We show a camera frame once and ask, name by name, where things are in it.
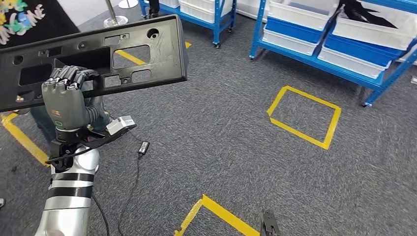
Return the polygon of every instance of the plastic bin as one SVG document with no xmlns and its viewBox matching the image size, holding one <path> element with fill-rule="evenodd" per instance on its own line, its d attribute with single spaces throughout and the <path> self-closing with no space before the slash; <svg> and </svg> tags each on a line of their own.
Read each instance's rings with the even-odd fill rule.
<svg viewBox="0 0 417 236">
<path fill-rule="evenodd" d="M 172 8 L 179 7 L 179 1 L 178 0 L 159 0 L 160 4 L 163 4 L 165 6 L 169 6 Z"/>
<path fill-rule="evenodd" d="M 202 9 L 206 10 L 206 11 L 211 11 L 211 12 L 215 11 L 215 1 L 214 0 L 181 0 L 181 2 L 184 2 L 188 5 L 197 6 L 199 8 L 202 8 Z M 223 2 L 223 0 L 220 0 L 219 7 L 221 7 L 222 2 Z M 230 12 L 230 10 L 232 9 L 232 4 L 233 4 L 232 0 L 226 0 L 226 2 L 224 3 L 222 15 L 225 15 L 226 13 Z"/>
<path fill-rule="evenodd" d="M 417 15 L 367 2 L 362 2 L 362 6 L 379 11 L 371 14 L 385 18 L 397 29 L 350 20 L 341 13 L 337 16 L 333 34 L 399 50 L 408 48 L 417 35 Z"/>
<path fill-rule="evenodd" d="M 324 31 L 318 31 L 315 29 L 296 25 L 270 16 L 268 16 L 266 29 L 293 38 L 301 39 L 309 43 L 318 43 L 324 34 Z"/>
<path fill-rule="evenodd" d="M 326 47 L 322 48 L 317 58 L 372 79 L 378 78 L 390 66 L 390 63 L 387 66 L 379 66 Z"/>
<path fill-rule="evenodd" d="M 370 63 L 387 66 L 403 51 L 329 34 L 325 47 Z"/>
<path fill-rule="evenodd" d="M 202 2 L 205 2 L 203 0 L 191 0 L 191 1 L 192 2 L 197 2 L 200 5 L 202 5 Z M 229 6 L 226 6 L 226 3 L 227 2 L 224 3 L 225 5 L 223 7 L 223 11 L 222 11 L 221 16 L 226 15 L 227 13 L 229 13 L 232 10 L 232 5 L 230 4 L 230 7 L 229 7 Z M 201 6 L 189 4 L 189 3 L 186 3 L 182 0 L 179 0 L 179 5 L 180 5 L 181 12 L 183 12 L 187 15 L 193 16 L 197 19 L 200 19 L 200 20 L 212 23 L 212 24 L 214 23 L 214 15 L 215 15 L 214 10 L 213 11 L 206 10 Z"/>
<path fill-rule="evenodd" d="M 271 0 L 268 16 L 323 31 L 339 0 Z"/>
<path fill-rule="evenodd" d="M 264 37 L 262 38 L 262 41 L 308 56 L 313 55 L 314 49 L 316 49 L 318 45 L 318 43 L 302 41 L 297 38 L 267 30 L 266 28 L 264 28 Z"/>
</svg>

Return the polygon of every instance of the jeans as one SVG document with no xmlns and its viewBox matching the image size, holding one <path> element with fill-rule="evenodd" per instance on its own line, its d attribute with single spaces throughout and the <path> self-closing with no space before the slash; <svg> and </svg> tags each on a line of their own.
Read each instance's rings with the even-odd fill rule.
<svg viewBox="0 0 417 236">
<path fill-rule="evenodd" d="M 35 119 L 36 125 L 42 131 L 43 136 L 48 143 L 55 139 L 55 125 L 52 122 L 51 118 L 46 111 L 45 106 L 41 107 L 32 107 L 30 109 L 30 114 L 32 114 Z M 95 131 L 104 131 L 106 125 L 110 123 L 110 115 L 106 113 L 100 113 L 98 119 L 91 124 Z"/>
</svg>

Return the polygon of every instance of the blue storage bin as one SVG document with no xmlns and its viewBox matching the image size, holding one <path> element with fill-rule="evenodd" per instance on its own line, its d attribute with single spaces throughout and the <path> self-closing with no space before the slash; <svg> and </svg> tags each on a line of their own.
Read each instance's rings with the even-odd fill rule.
<svg viewBox="0 0 417 236">
<path fill-rule="evenodd" d="M 297 38 L 309 43 L 318 43 L 324 31 L 307 28 L 268 16 L 267 30 Z"/>
<path fill-rule="evenodd" d="M 327 36 L 326 48 L 376 65 L 387 66 L 390 61 L 397 59 L 403 53 L 402 50 L 339 37 L 332 32 L 333 30 Z"/>
</svg>

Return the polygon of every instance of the white storage bin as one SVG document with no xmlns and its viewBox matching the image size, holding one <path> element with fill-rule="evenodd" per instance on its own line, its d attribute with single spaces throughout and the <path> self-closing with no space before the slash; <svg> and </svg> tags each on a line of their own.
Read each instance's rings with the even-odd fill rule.
<svg viewBox="0 0 417 236">
<path fill-rule="evenodd" d="M 269 12 L 269 1 L 270 0 L 267 0 L 267 3 L 265 4 L 264 17 L 262 19 L 264 23 L 267 22 L 267 16 Z M 238 0 L 238 7 L 236 9 L 236 12 L 240 15 L 244 15 L 256 20 L 258 18 L 260 2 L 261 0 Z"/>
<path fill-rule="evenodd" d="M 227 13 L 229 13 L 232 10 L 232 6 L 230 6 L 230 8 L 226 8 L 226 2 L 224 4 L 225 4 L 225 6 L 223 8 L 221 16 L 226 15 Z M 215 13 L 214 10 L 209 11 L 209 10 L 203 9 L 199 6 L 195 6 L 193 4 L 186 3 L 182 0 L 179 0 L 179 5 L 180 5 L 181 12 L 183 12 L 187 15 L 193 16 L 195 18 L 198 18 L 200 20 L 203 20 L 203 21 L 206 21 L 206 22 L 209 22 L 209 23 L 212 23 L 212 24 L 214 23 L 214 13 Z"/>
<path fill-rule="evenodd" d="M 269 16 L 323 31 L 339 0 L 271 0 Z"/>
<path fill-rule="evenodd" d="M 215 11 L 215 0 L 181 0 L 188 5 L 193 5 L 199 8 L 202 8 L 206 11 L 214 12 Z M 223 0 L 220 0 L 219 7 L 221 7 Z M 233 0 L 226 0 L 223 6 L 222 16 L 229 13 L 232 9 Z"/>
<path fill-rule="evenodd" d="M 379 11 L 379 13 L 371 12 L 371 14 L 385 18 L 397 29 L 353 21 L 341 13 L 336 19 L 337 23 L 333 34 L 385 47 L 407 50 L 408 45 L 417 35 L 417 15 L 367 2 L 361 3 L 364 8 Z"/>
<path fill-rule="evenodd" d="M 297 38 L 289 37 L 280 33 L 276 33 L 270 30 L 265 29 L 264 27 L 264 37 L 262 41 L 274 44 L 295 52 L 299 52 L 308 56 L 313 55 L 314 49 L 317 47 L 317 44 L 309 43 L 306 41 L 299 40 Z"/>
<path fill-rule="evenodd" d="M 169 6 L 172 8 L 179 7 L 179 1 L 178 0 L 159 0 L 160 4 L 164 4 L 165 6 Z"/>
<path fill-rule="evenodd" d="M 378 78 L 381 72 L 385 71 L 391 63 L 386 67 L 375 65 L 373 63 L 348 56 L 346 54 L 328 49 L 326 47 L 322 48 L 318 59 L 331 63 L 333 65 L 340 66 L 347 70 L 351 70 L 358 74 L 370 77 L 372 79 Z"/>
</svg>

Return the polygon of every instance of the pole base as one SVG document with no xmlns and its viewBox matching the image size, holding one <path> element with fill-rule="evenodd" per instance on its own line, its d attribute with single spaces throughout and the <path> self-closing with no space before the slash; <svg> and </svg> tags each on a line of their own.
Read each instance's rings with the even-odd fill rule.
<svg viewBox="0 0 417 236">
<path fill-rule="evenodd" d="M 112 26 L 119 26 L 127 24 L 128 19 L 125 16 L 116 16 L 117 22 L 115 22 L 111 17 L 107 18 L 104 21 L 104 28 L 112 27 Z"/>
</svg>

